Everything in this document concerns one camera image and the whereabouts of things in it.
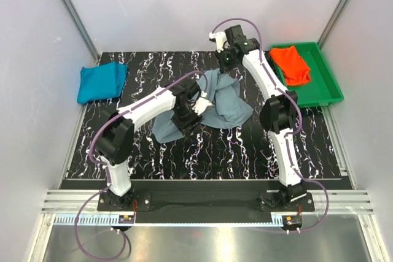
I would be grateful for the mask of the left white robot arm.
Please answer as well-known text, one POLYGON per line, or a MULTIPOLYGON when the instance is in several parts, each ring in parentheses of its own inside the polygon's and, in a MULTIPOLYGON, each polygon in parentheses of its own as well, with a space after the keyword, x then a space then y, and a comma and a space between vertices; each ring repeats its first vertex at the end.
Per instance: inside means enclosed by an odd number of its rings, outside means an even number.
POLYGON ((212 106, 207 92, 196 81, 184 78, 178 83, 158 87, 153 93, 109 114, 108 121, 94 136, 89 159, 101 166, 107 177, 102 202, 127 210, 137 203, 128 176, 128 158, 133 152, 135 132, 157 116, 172 111, 170 118, 184 137, 203 120, 203 112, 212 106))

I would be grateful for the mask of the grey-blue t shirt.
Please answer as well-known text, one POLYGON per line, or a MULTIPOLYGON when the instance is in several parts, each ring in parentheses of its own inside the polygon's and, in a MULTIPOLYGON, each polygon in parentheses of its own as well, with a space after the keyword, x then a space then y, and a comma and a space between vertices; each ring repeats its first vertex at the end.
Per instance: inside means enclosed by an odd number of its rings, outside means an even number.
MULTIPOLYGON (((212 106, 207 108, 202 116, 202 125, 216 129, 232 129, 241 126, 252 115, 253 109, 240 98, 240 82, 220 69, 205 72, 207 80, 198 81, 200 88, 208 87, 207 99, 212 106)), ((182 139, 184 136, 171 121, 173 111, 167 111, 155 117, 152 133, 155 139, 165 144, 182 139)))

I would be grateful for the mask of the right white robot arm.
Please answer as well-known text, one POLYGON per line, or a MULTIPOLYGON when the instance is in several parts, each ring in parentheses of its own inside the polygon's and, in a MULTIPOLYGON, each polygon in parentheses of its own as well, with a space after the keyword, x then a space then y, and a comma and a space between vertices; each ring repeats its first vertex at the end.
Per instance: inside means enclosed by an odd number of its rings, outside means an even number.
POLYGON ((248 39, 240 25, 231 26, 223 32, 211 32, 209 40, 216 44, 216 57, 222 72, 242 66, 259 87, 264 98, 259 113, 260 124, 273 143, 282 185, 271 207, 294 210, 300 205, 301 198, 306 196, 294 147, 294 134, 300 131, 295 124, 300 114, 298 96, 282 84, 260 49, 259 41, 248 39))

